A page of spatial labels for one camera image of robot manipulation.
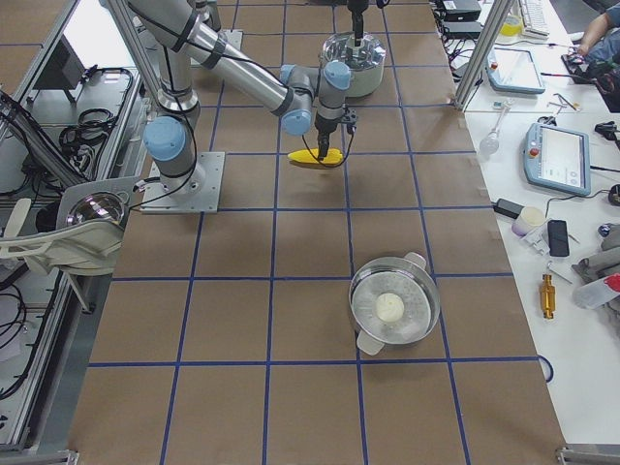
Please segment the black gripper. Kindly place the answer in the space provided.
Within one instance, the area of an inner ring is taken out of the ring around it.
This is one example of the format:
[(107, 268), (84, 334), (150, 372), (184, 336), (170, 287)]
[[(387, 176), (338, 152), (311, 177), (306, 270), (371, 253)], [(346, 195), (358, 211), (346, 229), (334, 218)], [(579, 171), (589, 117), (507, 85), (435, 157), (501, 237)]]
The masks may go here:
[(354, 47), (360, 47), (363, 39), (363, 11), (355, 10), (351, 11), (352, 15), (352, 27), (354, 34)]
[(327, 157), (330, 147), (330, 135), (338, 129), (338, 125), (338, 118), (325, 118), (321, 115), (315, 116), (315, 128), (318, 132), (318, 159), (320, 161)]

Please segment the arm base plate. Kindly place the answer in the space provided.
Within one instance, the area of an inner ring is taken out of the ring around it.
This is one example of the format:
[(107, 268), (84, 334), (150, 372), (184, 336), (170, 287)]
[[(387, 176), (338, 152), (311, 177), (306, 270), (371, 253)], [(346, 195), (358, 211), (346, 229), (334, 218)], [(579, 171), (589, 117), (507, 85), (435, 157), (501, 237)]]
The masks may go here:
[(199, 152), (198, 162), (190, 180), (178, 191), (184, 179), (162, 177), (156, 162), (149, 175), (159, 180), (144, 186), (138, 210), (146, 214), (216, 213), (224, 173), (225, 153)]

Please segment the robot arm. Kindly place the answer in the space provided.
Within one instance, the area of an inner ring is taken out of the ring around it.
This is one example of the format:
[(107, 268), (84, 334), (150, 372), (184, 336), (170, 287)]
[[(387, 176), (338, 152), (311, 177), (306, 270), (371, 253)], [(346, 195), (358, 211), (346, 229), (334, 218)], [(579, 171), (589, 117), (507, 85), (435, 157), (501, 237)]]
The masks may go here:
[(355, 131), (357, 117), (345, 103), (352, 80), (351, 69), (332, 60), (318, 68), (285, 64), (276, 77), (230, 44), (213, 28), (212, 8), (189, 1), (130, 1), (132, 13), (162, 46), (165, 55), (177, 53), (260, 102), (280, 118), (282, 130), (304, 138), (317, 130), (317, 146), (289, 155), (292, 164), (309, 169), (335, 169), (348, 154), (330, 146), (331, 135), (347, 125)]
[(354, 47), (360, 47), (364, 36), (363, 14), (369, 7), (369, 0), (348, 0), (347, 9), (351, 14)]

